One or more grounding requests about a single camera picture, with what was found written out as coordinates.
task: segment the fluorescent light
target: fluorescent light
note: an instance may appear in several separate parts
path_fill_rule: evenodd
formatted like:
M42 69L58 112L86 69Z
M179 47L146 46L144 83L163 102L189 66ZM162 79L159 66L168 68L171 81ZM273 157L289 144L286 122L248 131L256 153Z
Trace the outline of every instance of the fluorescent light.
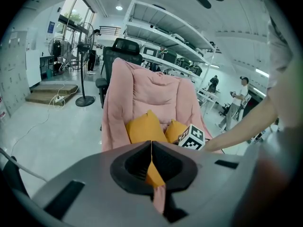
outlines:
M256 89L255 87L254 87L254 90L255 90L256 92L260 93L262 96L266 96L264 93L262 93L261 91L259 91L259 90Z
M263 75L263 76L265 76L265 77L267 77L267 78L269 78L269 74L267 74L267 73L265 73L265 72L263 72L263 71L261 71L261 70L259 70L259 69L256 69L256 72L257 72L257 73L260 73L261 75Z

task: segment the pink chair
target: pink chair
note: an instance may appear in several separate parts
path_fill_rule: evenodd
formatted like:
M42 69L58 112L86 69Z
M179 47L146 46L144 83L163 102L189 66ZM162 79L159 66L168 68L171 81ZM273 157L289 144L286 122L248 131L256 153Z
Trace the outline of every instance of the pink chair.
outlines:
M102 151L130 144L125 125L151 109L165 132L171 120L193 124L212 139L203 122L192 82L152 72L117 58L104 102Z

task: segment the wooden step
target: wooden step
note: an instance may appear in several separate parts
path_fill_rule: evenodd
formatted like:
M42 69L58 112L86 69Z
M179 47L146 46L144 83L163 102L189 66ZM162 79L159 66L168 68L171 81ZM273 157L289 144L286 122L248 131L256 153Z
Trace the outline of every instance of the wooden step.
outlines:
M39 104L49 104L50 105L56 105L56 106L63 106L64 105L64 101L60 101L57 103L53 103L52 98L57 94L58 90L55 93L45 93L45 92L33 92L32 94L28 95L25 100L27 102L32 102L32 103L39 103ZM64 95L68 95L64 98L65 103L67 103L74 95L74 94L63 94L61 93L61 91L59 92L60 96L64 96Z
M77 85L63 85L63 84L51 84L51 85L39 85L33 88L33 93L55 93L56 95L59 91L59 95L68 95L74 93L77 89Z

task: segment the black pants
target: black pants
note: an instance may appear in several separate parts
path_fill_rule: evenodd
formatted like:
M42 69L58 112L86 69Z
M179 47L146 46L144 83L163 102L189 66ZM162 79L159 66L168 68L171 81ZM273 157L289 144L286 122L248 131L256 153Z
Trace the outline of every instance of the black pants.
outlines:
M91 50L89 53L89 64L87 66L87 70L93 71L96 61L96 51Z

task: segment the black cap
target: black cap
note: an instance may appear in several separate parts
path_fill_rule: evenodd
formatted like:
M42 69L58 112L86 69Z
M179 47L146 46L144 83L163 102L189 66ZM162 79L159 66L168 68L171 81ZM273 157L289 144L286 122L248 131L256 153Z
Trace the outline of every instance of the black cap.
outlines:
M243 77L240 77L242 80L246 80L247 83L249 83L250 81L248 80L248 78L243 78Z

